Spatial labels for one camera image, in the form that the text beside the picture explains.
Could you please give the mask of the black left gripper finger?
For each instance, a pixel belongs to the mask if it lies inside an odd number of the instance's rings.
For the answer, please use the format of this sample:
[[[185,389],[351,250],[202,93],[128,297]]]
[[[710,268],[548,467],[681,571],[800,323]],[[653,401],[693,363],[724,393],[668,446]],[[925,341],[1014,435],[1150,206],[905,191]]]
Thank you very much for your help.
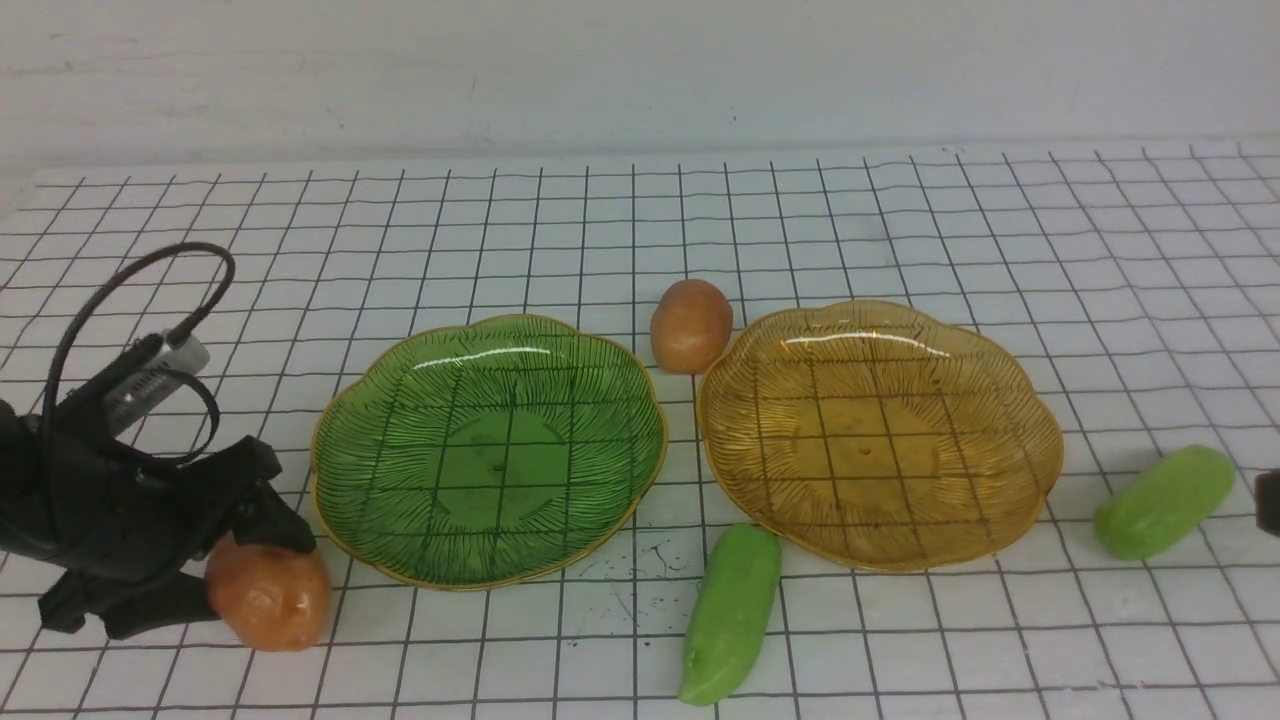
[[[308,555],[316,550],[310,524],[270,486],[256,480],[236,505],[232,534],[238,544],[260,544]]]
[[[119,582],[68,570],[38,598],[38,612],[42,629],[64,634],[76,634],[86,618],[96,616],[114,641],[219,619],[205,580],[183,571]]]

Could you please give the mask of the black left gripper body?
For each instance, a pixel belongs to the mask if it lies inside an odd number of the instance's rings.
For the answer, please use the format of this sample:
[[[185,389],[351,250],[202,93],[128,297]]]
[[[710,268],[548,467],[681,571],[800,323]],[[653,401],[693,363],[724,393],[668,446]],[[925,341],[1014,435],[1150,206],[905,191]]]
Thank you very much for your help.
[[[251,436],[191,462],[109,442],[38,437],[3,405],[3,548],[70,571],[146,582],[182,571],[230,533],[236,505],[282,466]]]

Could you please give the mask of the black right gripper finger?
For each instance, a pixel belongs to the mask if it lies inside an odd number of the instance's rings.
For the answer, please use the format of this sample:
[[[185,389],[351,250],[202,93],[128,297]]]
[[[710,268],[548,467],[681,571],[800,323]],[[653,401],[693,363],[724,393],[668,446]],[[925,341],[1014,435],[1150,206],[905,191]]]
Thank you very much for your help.
[[[1260,530],[1280,537],[1280,471],[1268,470],[1254,479],[1254,520]]]

